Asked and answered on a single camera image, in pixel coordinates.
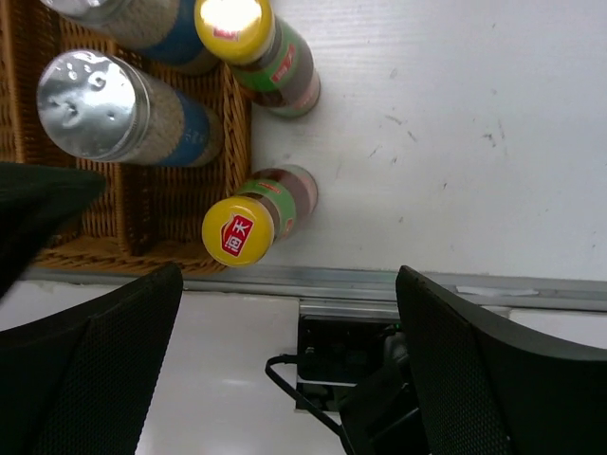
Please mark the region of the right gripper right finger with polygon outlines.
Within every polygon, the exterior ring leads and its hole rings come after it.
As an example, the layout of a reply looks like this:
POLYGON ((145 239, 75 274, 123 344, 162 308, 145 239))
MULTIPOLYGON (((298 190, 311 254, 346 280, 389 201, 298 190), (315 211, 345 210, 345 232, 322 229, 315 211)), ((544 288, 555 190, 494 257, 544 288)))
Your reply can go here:
POLYGON ((408 266, 395 291, 433 454, 605 453, 605 350, 527 328, 408 266))

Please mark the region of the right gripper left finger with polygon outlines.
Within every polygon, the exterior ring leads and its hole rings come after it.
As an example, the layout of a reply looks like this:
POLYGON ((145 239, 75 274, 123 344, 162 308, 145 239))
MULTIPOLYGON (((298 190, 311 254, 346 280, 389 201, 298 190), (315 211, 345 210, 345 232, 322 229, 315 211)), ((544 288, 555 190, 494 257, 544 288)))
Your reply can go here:
POLYGON ((166 264, 1 334, 4 454, 133 454, 181 301, 166 264))

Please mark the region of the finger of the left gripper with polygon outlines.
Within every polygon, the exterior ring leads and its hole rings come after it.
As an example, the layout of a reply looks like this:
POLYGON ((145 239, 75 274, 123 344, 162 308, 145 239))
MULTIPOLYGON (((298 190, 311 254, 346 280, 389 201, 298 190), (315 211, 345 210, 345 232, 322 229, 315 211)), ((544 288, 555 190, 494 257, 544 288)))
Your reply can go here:
POLYGON ((53 235, 105 189, 98 173, 1 164, 1 293, 5 295, 53 235))

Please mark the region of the silver-cap pepper shaker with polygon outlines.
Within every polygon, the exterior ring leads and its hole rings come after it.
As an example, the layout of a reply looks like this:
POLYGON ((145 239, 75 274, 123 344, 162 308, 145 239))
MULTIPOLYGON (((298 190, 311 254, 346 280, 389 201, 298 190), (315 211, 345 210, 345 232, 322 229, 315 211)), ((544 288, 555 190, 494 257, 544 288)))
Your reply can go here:
POLYGON ((223 124, 213 110, 93 49, 54 58, 41 74, 36 98, 47 136, 78 158, 201 167, 223 149, 223 124))
POLYGON ((184 74, 202 75, 218 63, 196 32, 193 0, 55 0, 44 5, 184 74))

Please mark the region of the yellow-cap chili bottle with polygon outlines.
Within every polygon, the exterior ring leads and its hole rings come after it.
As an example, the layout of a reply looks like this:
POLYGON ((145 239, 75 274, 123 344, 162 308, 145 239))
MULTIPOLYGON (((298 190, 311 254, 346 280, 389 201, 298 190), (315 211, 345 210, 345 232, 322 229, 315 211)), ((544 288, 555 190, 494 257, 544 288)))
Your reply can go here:
POLYGON ((262 169, 236 193, 206 213, 202 240, 220 264, 243 267, 259 262, 277 242, 293 235, 312 215, 318 187, 297 165, 262 169))
POLYGON ((321 80, 305 39, 268 1, 198 1, 197 34, 225 62, 245 95, 283 118, 314 108, 321 80))

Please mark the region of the brown wicker divided basket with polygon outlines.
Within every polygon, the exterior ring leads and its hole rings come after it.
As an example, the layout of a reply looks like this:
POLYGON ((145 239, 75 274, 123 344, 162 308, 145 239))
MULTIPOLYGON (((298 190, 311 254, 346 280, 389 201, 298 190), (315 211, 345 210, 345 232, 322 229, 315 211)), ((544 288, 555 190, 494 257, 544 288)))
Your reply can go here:
POLYGON ((41 251, 40 267, 143 274, 175 262, 189 274, 220 271, 203 246, 201 226, 209 207, 232 195, 250 173, 250 110, 224 64, 187 76, 68 22, 38 1, 1 5, 2 160, 79 168, 106 180, 104 194, 41 251), (119 56, 210 107, 223 124, 220 156, 203 167, 162 168, 94 163, 57 148, 38 120, 37 81, 53 57, 80 47, 119 56))

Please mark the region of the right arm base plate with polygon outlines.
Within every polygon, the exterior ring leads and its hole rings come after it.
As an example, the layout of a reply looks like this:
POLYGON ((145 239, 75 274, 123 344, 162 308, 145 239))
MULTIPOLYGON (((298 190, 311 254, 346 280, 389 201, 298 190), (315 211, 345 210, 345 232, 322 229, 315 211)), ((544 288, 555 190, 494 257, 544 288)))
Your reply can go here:
POLYGON ((430 453, 401 324, 302 313, 297 351, 267 377, 338 437, 348 454, 430 453))

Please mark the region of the aluminium frame rail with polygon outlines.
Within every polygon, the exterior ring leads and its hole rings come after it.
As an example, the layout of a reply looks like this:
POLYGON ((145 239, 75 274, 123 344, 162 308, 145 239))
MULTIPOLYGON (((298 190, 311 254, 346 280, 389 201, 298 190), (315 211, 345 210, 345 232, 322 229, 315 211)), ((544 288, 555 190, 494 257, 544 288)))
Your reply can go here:
MULTIPOLYGON (((606 312, 606 283, 585 280, 498 277, 426 272, 431 281, 488 307, 549 311, 606 312)), ((209 276, 183 274, 188 291, 294 298, 320 311, 395 311, 391 270, 356 270, 254 265, 209 276)))

